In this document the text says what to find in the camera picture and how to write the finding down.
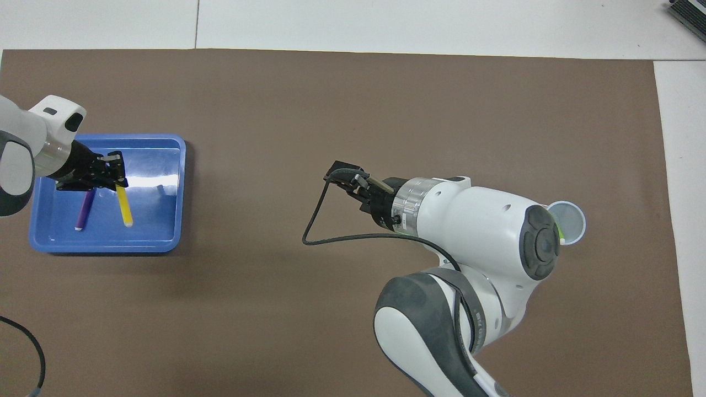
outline purple marker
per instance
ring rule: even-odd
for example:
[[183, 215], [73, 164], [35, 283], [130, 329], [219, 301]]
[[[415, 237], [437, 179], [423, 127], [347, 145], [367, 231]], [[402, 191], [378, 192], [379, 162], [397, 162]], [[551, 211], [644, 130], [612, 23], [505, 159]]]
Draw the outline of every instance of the purple marker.
[[81, 211], [78, 212], [78, 219], [76, 221], [75, 230], [79, 232], [83, 230], [86, 226], [86, 219], [88, 218], [88, 213], [90, 212], [90, 207], [93, 204], [93, 197], [95, 197], [95, 188], [86, 192], [83, 197], [83, 204], [81, 204]]

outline marker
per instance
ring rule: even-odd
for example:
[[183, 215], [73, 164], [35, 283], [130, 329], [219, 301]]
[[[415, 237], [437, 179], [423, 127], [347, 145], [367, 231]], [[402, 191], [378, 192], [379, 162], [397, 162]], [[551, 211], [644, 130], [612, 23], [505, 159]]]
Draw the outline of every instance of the marker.
[[90, 212], [90, 207], [93, 205], [93, 198], [95, 197], [95, 188], [86, 192], [83, 197], [83, 203], [81, 204], [81, 210], [78, 212], [78, 219], [76, 220], [76, 227], [74, 230], [81, 231], [86, 227], [86, 219], [88, 219], [88, 213]]
[[125, 227], [132, 227], [132, 213], [130, 213], [130, 204], [128, 203], [128, 196], [125, 194], [125, 188], [115, 185], [115, 192], [118, 193], [118, 203], [120, 203], [120, 212], [123, 214], [123, 223]]

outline black cable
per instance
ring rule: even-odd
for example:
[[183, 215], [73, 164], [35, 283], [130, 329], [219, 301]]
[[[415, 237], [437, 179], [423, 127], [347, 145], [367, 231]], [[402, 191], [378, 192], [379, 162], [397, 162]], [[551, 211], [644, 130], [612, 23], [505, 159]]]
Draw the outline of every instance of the black cable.
[[333, 237], [330, 239], [321, 239], [321, 240], [316, 240], [316, 241], [308, 241], [306, 239], [306, 236], [309, 235], [309, 230], [311, 230], [311, 226], [313, 225], [314, 220], [316, 219], [316, 216], [318, 215], [319, 210], [321, 209], [321, 204], [323, 203], [323, 199], [326, 196], [326, 191], [328, 190], [328, 185], [331, 183], [331, 179], [335, 174], [343, 174], [343, 173], [353, 173], [357, 175], [367, 175], [363, 173], [360, 170], [355, 170], [352, 168], [340, 168], [338, 170], [333, 170], [327, 177], [326, 177], [326, 183], [323, 185], [323, 190], [321, 191], [321, 196], [318, 198], [318, 203], [316, 204], [316, 208], [313, 211], [313, 214], [311, 214], [311, 219], [309, 221], [309, 224], [306, 226], [306, 229], [304, 230], [304, 234], [301, 236], [301, 242], [304, 243], [304, 245], [319, 245], [319, 244], [328, 244], [331, 242], [341, 242], [341, 241], [350, 241], [350, 240], [361, 240], [361, 239], [403, 239], [403, 240], [411, 240], [413, 242], [419, 242], [422, 244], [425, 244], [432, 249], [435, 249], [439, 254], [441, 254], [444, 258], [446, 258], [449, 263], [451, 263], [451, 266], [453, 266], [454, 269], [457, 271], [461, 271], [461, 268], [458, 266], [458, 262], [448, 253], [446, 250], [441, 248], [440, 246], [434, 244], [433, 242], [430, 242], [427, 239], [422, 239], [420, 237], [415, 237], [415, 236], [409, 236], [409, 235], [394, 235], [391, 233], [366, 233], [363, 235], [350, 235], [350, 236], [341, 236], [341, 237]]
[[42, 346], [40, 346], [39, 341], [35, 338], [34, 335], [32, 335], [30, 330], [26, 329], [21, 324], [17, 324], [16, 322], [2, 316], [0, 316], [0, 321], [22, 331], [22, 333], [24, 333], [32, 341], [32, 344], [35, 346], [35, 349], [37, 349], [37, 354], [40, 356], [40, 381], [37, 382], [37, 389], [41, 389], [42, 385], [44, 384], [44, 373], [47, 371], [47, 362], [44, 360], [44, 351], [42, 351]]
[[466, 370], [471, 374], [472, 377], [474, 377], [478, 371], [476, 371], [475, 368], [473, 368], [473, 364], [471, 363], [471, 360], [468, 359], [468, 356], [466, 355], [466, 347], [464, 346], [463, 343], [463, 335], [461, 334], [461, 306], [463, 305], [462, 303], [462, 292], [458, 288], [456, 288], [454, 285], [451, 285], [449, 283], [446, 283], [446, 285], [450, 286], [451, 288], [454, 289], [455, 292], [455, 301], [453, 305], [453, 325], [454, 325], [454, 333], [456, 336], [456, 348], [458, 350], [458, 355], [463, 357], [463, 364], [466, 367]]

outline table surface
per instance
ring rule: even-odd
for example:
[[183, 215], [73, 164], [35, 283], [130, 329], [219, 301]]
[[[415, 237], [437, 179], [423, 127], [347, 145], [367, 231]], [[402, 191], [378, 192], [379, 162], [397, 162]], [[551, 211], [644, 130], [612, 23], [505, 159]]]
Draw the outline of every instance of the table surface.
[[706, 43], [666, 1], [0, 0], [2, 49], [257, 48], [651, 59], [695, 396], [706, 396]]

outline yellow marker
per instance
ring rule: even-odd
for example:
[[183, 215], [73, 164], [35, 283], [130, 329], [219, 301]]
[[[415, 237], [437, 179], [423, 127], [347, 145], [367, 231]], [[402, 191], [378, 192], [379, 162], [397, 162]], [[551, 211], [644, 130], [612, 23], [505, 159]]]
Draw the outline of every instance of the yellow marker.
[[132, 227], [132, 213], [130, 213], [130, 204], [128, 196], [125, 194], [125, 188], [115, 185], [115, 191], [118, 193], [118, 203], [120, 203], [120, 212], [123, 214], [123, 223], [125, 227]]

